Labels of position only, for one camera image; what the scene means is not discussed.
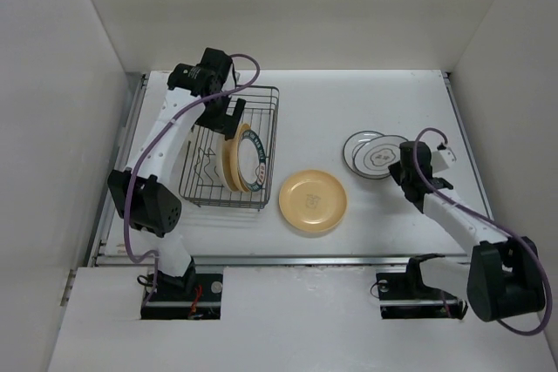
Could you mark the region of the cream white plate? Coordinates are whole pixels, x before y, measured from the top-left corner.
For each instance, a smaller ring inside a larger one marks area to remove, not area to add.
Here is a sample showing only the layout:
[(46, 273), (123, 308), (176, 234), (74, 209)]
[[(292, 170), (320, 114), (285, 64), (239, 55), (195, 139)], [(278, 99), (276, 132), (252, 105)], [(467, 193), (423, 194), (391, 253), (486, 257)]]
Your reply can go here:
[(217, 135), (217, 152), (216, 152), (216, 171), (221, 180), (221, 183), (230, 192), (237, 192), (232, 174), (230, 172), (230, 162), (229, 162), (229, 143), (225, 140), (222, 134)]

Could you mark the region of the white plate green pattern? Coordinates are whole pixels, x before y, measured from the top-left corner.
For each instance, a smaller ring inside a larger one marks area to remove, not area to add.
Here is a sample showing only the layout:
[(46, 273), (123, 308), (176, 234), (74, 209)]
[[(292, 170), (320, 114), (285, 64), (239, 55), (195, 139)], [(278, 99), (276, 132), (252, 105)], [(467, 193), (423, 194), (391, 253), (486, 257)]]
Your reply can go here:
[(406, 141), (407, 138), (399, 135), (384, 135), (373, 139), (357, 152), (354, 165), (366, 179), (389, 177), (389, 167), (399, 162), (399, 146)]

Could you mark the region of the white plate green rim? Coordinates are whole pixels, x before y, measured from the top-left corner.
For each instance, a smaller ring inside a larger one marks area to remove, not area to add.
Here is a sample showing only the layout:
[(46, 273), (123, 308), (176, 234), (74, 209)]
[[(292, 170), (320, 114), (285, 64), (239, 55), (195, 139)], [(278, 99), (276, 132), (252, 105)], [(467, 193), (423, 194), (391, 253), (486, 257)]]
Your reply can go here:
[(343, 150), (342, 150), (342, 157), (344, 160), (345, 165), (355, 174), (361, 175), (362, 177), (364, 174), (360, 172), (354, 165), (354, 158), (357, 155), (357, 152), (367, 143), (372, 141), (373, 139), (377, 139), (383, 137), (384, 134), (382, 132), (376, 131), (360, 131), (351, 134), (344, 142)]

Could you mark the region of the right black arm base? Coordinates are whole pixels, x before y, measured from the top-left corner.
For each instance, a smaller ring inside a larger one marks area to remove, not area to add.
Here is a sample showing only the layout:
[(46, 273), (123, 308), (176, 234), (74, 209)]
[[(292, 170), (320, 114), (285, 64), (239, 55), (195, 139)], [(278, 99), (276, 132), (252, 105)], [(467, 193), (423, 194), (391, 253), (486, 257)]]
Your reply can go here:
[(378, 298), (383, 320), (464, 319), (468, 310), (464, 298), (424, 283), (420, 266), (431, 260), (447, 262), (441, 254), (424, 254), (411, 257), (404, 270), (376, 272), (370, 293)]

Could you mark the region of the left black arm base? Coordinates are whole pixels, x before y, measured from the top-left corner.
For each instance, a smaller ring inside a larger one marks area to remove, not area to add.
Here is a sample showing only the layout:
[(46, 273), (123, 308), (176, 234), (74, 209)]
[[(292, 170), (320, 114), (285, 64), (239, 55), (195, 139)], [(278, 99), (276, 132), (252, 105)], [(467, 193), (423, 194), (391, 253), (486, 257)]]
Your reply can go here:
[(213, 321), (221, 319), (223, 274), (199, 272), (194, 260), (178, 277), (157, 272), (138, 275), (144, 288), (140, 318), (153, 321)]

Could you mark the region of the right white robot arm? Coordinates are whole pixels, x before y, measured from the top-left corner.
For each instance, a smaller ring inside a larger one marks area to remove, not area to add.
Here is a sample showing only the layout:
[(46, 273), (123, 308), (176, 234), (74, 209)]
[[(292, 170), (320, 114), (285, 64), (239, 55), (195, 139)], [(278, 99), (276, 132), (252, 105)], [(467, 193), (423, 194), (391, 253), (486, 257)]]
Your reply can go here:
[(405, 141), (399, 153), (389, 171), (405, 198), (442, 227), (469, 258), (463, 266), (442, 254), (412, 257), (405, 269), (405, 290), (416, 298), (437, 290), (458, 297), (484, 322), (538, 311), (549, 314), (548, 278), (535, 244), (476, 213), (447, 180), (435, 177), (427, 144)]

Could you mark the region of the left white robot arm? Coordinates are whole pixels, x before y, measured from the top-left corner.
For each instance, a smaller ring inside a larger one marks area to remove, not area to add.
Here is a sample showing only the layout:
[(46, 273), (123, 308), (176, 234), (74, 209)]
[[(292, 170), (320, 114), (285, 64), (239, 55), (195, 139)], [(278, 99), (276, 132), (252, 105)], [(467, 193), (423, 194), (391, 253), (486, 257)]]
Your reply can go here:
[[(175, 228), (181, 217), (180, 198), (172, 192), (170, 175), (193, 127), (234, 137), (242, 106), (228, 111), (237, 83), (233, 56), (206, 48), (196, 65), (177, 64), (167, 79), (160, 112), (137, 155), (123, 170), (112, 170), (107, 185), (123, 222), (124, 244), (135, 263), (152, 257), (155, 285), (175, 299), (186, 299), (195, 287), (195, 264)], [(149, 242), (145, 256), (132, 250), (131, 231)]]

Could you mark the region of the plate with teal lettered band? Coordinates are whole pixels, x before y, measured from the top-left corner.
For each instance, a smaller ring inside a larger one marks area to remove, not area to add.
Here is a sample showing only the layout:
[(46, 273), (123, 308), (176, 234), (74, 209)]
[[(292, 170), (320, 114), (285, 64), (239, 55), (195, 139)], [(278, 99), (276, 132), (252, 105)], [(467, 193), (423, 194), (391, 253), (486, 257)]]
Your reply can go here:
[(248, 129), (240, 136), (237, 147), (239, 174), (245, 188), (250, 192), (260, 191), (267, 172), (265, 149), (259, 136)]

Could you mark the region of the aluminium table rail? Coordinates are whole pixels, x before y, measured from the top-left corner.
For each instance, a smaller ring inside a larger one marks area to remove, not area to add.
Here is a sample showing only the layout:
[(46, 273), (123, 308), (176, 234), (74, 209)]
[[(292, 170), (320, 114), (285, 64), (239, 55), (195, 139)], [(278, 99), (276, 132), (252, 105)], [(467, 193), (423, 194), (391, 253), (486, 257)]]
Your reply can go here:
[[(198, 264), (401, 264), (429, 253), (464, 260), (458, 244), (408, 203), (392, 180), (361, 178), (343, 158), (344, 143), (355, 132), (413, 139), (437, 127), (457, 156), (446, 178), (470, 206), (488, 213), (445, 72), (264, 71), (248, 100), (249, 123), (276, 145), (269, 201), (240, 208), (209, 187), (220, 206), (185, 202), (178, 231)], [(331, 173), (347, 193), (346, 213), (328, 232), (301, 232), (281, 214), (282, 183), (305, 169)]]

